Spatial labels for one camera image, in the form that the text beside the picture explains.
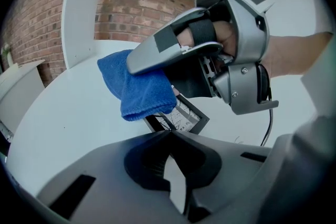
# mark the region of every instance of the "black strap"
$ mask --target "black strap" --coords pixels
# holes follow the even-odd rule
[[[217,41],[216,31],[210,19],[190,23],[189,28],[193,35],[195,46],[205,42]]]

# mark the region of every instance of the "forearm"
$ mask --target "forearm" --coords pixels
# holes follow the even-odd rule
[[[327,32],[307,37],[271,36],[268,51],[261,63],[271,78],[304,74],[320,56],[331,37]]]

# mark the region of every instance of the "cable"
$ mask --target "cable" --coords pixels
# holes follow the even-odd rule
[[[272,92],[271,92],[271,88],[268,89],[268,100],[272,101]],[[263,138],[263,141],[261,142],[260,146],[265,146],[268,138],[269,138],[269,134],[272,130],[272,126],[273,126],[273,109],[269,110],[269,124],[268,124],[268,128],[266,131],[266,134]]]
[[[272,130],[272,125],[273,125],[273,109],[270,109],[269,110],[269,125],[268,125],[268,128],[267,128],[267,131],[266,131],[266,134],[264,136],[264,139],[263,141],[261,142],[261,145],[260,146],[265,146],[268,138],[269,138],[269,134]]]

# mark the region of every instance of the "robotic hand exoskeleton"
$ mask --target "robotic hand exoskeleton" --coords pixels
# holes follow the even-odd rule
[[[137,75],[162,68],[169,81],[187,98],[218,96],[237,114],[269,110],[269,76],[260,64],[269,30],[265,13],[243,0],[195,0],[192,8],[176,17],[136,47],[127,58],[128,71]],[[223,52],[212,22],[232,23],[236,54]],[[181,46],[177,35],[189,27],[195,46]],[[215,68],[222,61],[224,67]]]

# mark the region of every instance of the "blue towel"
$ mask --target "blue towel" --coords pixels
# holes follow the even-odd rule
[[[121,100],[121,116],[136,121],[156,112],[169,114],[177,101],[168,78],[161,69],[131,75],[126,66],[131,51],[116,52],[97,61],[107,88]]]

